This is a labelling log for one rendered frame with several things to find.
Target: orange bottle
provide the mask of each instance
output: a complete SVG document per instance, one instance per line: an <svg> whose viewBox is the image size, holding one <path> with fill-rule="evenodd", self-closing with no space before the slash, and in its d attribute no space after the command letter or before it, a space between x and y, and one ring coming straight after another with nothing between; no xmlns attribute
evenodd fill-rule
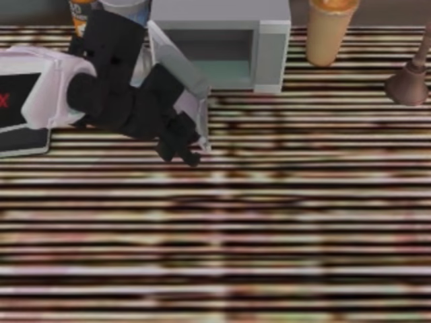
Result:
<svg viewBox="0 0 431 323"><path fill-rule="evenodd" d="M69 0L76 34L84 35L88 17L93 9L100 7L98 0Z"/></svg>

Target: dark background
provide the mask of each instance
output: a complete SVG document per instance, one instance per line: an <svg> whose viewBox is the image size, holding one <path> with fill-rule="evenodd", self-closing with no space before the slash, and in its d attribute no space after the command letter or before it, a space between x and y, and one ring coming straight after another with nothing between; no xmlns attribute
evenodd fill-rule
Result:
<svg viewBox="0 0 431 323"><path fill-rule="evenodd" d="M292 20L304 25L307 0L290 0ZM352 24L421 26L431 18L431 0L362 0ZM0 0L0 25L71 24L67 0Z"/></svg>

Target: brown bell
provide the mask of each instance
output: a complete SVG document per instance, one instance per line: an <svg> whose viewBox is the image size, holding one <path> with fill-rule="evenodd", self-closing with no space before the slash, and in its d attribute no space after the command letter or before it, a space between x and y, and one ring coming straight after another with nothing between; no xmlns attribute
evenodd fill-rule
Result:
<svg viewBox="0 0 431 323"><path fill-rule="evenodd" d="M422 43L415 57L386 81L386 94L395 103L418 106L427 100L426 57L430 47L431 22L426 25Z"/></svg>

